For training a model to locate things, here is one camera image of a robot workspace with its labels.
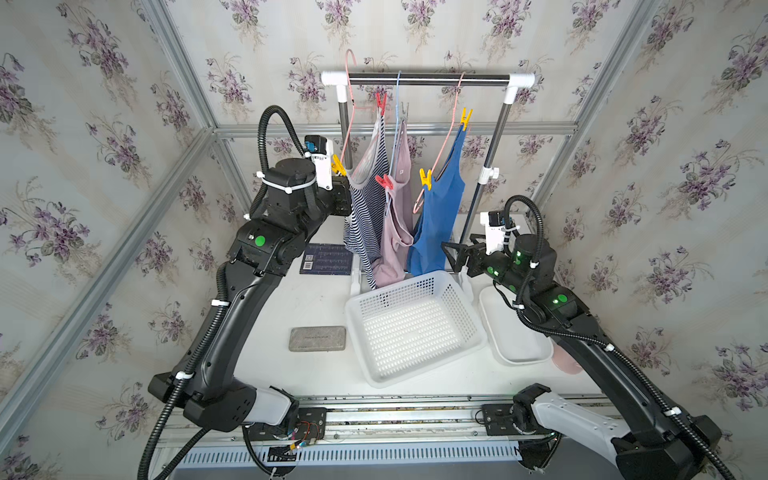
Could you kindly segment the pink wire hanger striped top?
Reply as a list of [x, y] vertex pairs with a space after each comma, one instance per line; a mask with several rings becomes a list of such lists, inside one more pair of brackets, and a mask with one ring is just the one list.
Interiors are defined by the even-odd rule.
[[346, 93], [346, 103], [344, 107], [344, 115], [340, 118], [343, 136], [342, 150], [340, 155], [341, 165], [345, 168], [347, 173], [352, 170], [352, 161], [347, 159], [347, 150], [351, 138], [351, 128], [353, 126], [356, 107], [355, 98], [353, 93], [353, 85], [350, 76], [350, 66], [356, 66], [357, 59], [351, 48], [348, 48], [344, 54], [344, 73], [346, 85], [344, 86], [344, 92]]

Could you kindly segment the blue white striped tank top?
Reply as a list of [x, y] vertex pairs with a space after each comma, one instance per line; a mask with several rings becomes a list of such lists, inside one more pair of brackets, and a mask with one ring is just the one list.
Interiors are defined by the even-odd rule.
[[344, 245], [360, 260], [370, 289], [376, 289], [374, 264], [381, 258], [380, 244], [386, 206], [385, 189], [376, 180], [389, 172], [386, 118], [380, 115], [371, 142], [348, 176], [352, 212], [345, 219]]

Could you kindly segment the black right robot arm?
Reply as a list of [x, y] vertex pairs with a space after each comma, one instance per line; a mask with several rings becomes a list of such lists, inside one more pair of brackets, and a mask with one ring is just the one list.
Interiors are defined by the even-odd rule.
[[520, 323], [562, 348], [612, 402], [612, 422], [572, 405], [536, 383], [513, 398], [511, 416], [522, 433], [550, 430], [611, 462], [625, 479], [692, 479], [711, 465], [724, 479], [733, 473], [716, 447], [721, 429], [706, 415], [679, 406], [601, 328], [588, 306], [555, 279], [557, 253], [544, 236], [542, 215], [528, 197], [514, 195], [490, 214], [502, 232], [500, 247], [484, 235], [468, 244], [444, 242], [451, 268], [485, 275]]

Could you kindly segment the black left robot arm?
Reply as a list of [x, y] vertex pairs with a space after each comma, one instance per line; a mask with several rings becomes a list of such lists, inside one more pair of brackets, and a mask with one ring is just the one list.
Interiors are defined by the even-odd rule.
[[294, 260], [329, 217], [350, 215], [350, 186], [340, 176], [321, 178], [314, 159], [328, 156], [327, 139], [301, 141], [280, 106], [262, 113], [257, 150], [261, 187], [216, 271], [207, 317], [174, 369], [155, 375], [148, 387], [163, 403], [155, 434], [176, 408], [207, 431], [260, 424], [286, 435], [297, 424], [297, 400], [276, 387], [236, 379], [235, 368], [261, 310]]

